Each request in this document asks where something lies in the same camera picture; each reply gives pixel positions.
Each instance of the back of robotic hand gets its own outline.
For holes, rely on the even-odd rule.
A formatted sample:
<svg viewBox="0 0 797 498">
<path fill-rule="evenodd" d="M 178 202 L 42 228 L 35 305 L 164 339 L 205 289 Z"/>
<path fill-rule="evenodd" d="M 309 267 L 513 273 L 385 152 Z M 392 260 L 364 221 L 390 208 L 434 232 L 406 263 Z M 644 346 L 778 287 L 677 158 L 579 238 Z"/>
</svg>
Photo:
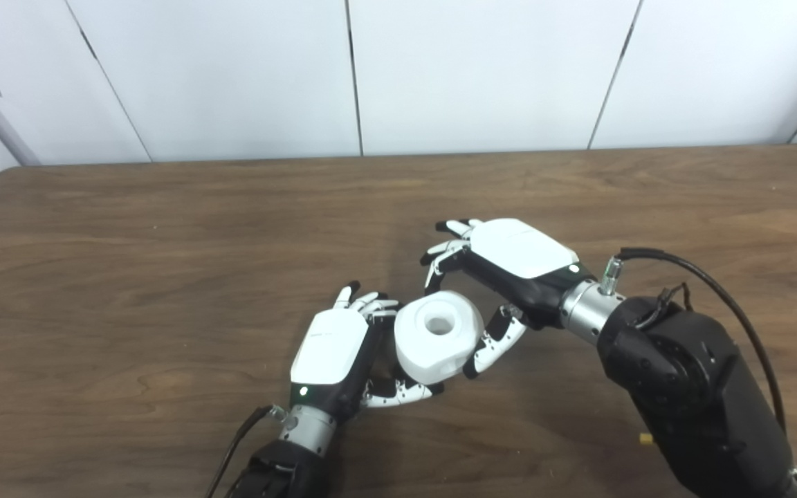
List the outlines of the back of robotic hand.
<svg viewBox="0 0 797 498">
<path fill-rule="evenodd" d="M 608 378 L 629 391 L 676 478 L 701 498 L 794 498 L 797 469 L 785 437 L 779 388 L 749 319 L 730 295 L 689 261 L 654 249 L 624 249 L 600 282 L 572 250 L 518 220 L 451 220 L 456 236 L 427 251 L 425 291 L 462 270 L 508 301 L 485 328 L 464 372 L 492 365 L 525 328 L 567 329 L 595 347 Z M 616 293 L 626 259 L 688 269 L 743 324 L 771 385 L 774 413 L 740 350 L 719 322 L 693 311 L 685 284 L 657 297 Z M 672 301 L 684 291 L 684 307 Z"/>
<path fill-rule="evenodd" d="M 382 293 L 358 299 L 360 284 L 342 288 L 332 308 L 316 314 L 291 365 L 288 410 L 260 407 L 241 425 L 217 470 L 211 498 L 238 442 L 266 416 L 282 424 L 278 438 L 255 451 L 227 498 L 314 498 L 328 495 L 325 457 L 341 425 L 363 407 L 392 407 L 440 393 L 440 385 L 407 378 L 371 378 L 385 334 L 392 333 L 401 306 Z"/>
</svg>

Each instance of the white cylindrical object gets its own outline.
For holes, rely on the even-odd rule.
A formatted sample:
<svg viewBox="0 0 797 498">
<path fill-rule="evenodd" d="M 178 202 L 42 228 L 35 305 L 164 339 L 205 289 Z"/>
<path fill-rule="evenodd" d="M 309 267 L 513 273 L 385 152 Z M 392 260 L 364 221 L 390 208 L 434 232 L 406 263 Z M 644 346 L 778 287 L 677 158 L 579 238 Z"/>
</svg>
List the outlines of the white cylindrical object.
<svg viewBox="0 0 797 498">
<path fill-rule="evenodd" d="M 399 310 L 395 322 L 398 363 L 412 379 L 436 384 L 462 371 L 484 323 L 469 299 L 441 290 Z"/>
</svg>

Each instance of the silver cylinder joint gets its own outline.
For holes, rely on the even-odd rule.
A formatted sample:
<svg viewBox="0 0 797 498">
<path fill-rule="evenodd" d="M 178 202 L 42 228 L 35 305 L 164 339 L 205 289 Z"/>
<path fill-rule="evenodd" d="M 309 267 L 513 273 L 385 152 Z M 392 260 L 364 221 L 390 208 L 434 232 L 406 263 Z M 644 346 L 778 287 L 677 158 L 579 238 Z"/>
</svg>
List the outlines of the silver cylinder joint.
<svg viewBox="0 0 797 498">
<path fill-rule="evenodd" d="M 595 346 L 608 316 L 624 299 L 616 291 L 610 295 L 602 293 L 600 286 L 592 280 L 581 282 L 562 301 L 562 325 Z"/>
<path fill-rule="evenodd" d="M 282 423 L 279 439 L 301 445 L 323 457 L 328 451 L 328 444 L 337 427 L 334 417 L 322 410 L 306 405 L 295 405 Z"/>
</svg>

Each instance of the wood grain surface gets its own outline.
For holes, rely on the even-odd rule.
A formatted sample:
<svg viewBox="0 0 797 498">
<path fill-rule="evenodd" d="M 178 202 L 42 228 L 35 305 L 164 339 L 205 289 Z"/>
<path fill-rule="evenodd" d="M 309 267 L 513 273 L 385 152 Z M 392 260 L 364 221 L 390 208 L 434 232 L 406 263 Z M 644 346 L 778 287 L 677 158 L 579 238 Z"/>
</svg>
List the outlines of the wood grain surface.
<svg viewBox="0 0 797 498">
<path fill-rule="evenodd" d="M 0 174 L 0 498 L 200 496 L 241 420 L 287 403 L 313 314 L 351 279 L 421 296 L 433 223 L 457 217 L 520 218 L 595 271 L 628 245 L 708 269 L 771 353 L 797 460 L 797 145 L 25 167 Z M 632 262 L 620 291 L 681 280 Z M 333 495 L 689 496 L 643 430 L 591 347 L 529 332 L 477 380 L 345 426 Z"/>
</svg>

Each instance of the black fingertip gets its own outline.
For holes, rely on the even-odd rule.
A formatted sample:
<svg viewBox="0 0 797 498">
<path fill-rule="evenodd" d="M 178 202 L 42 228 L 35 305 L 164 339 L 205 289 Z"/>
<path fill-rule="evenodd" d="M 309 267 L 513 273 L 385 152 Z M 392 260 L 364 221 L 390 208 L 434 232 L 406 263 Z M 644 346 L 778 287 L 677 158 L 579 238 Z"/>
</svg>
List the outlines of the black fingertip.
<svg viewBox="0 0 797 498">
<path fill-rule="evenodd" d="M 466 363 L 463 363 L 463 375 L 469 380 L 478 376 L 478 371 L 475 371 L 475 357 L 469 358 Z"/>
<path fill-rule="evenodd" d="M 374 396 L 395 398 L 396 393 L 398 393 L 398 390 L 396 390 L 396 381 L 391 378 L 372 378 L 370 381 L 371 387 L 368 393 Z"/>
<path fill-rule="evenodd" d="M 430 277 L 430 284 L 423 288 L 423 295 L 429 296 L 440 291 L 442 289 L 442 280 L 445 280 L 445 274 Z"/>
<path fill-rule="evenodd" d="M 437 257 L 439 255 L 431 255 L 429 252 L 425 252 L 423 257 L 420 258 L 420 266 L 429 266 L 433 261 L 436 261 Z"/>
<path fill-rule="evenodd" d="M 488 335 L 494 340 L 501 340 L 501 338 L 506 335 L 506 331 L 509 330 L 510 324 L 512 324 L 512 315 L 503 315 L 500 308 L 497 308 L 497 311 L 494 312 L 494 316 L 491 316 L 490 322 L 484 326 L 484 330 L 487 331 Z M 484 347 L 482 341 L 478 341 L 478 343 L 479 347 L 477 347 L 476 350 Z"/>
</svg>

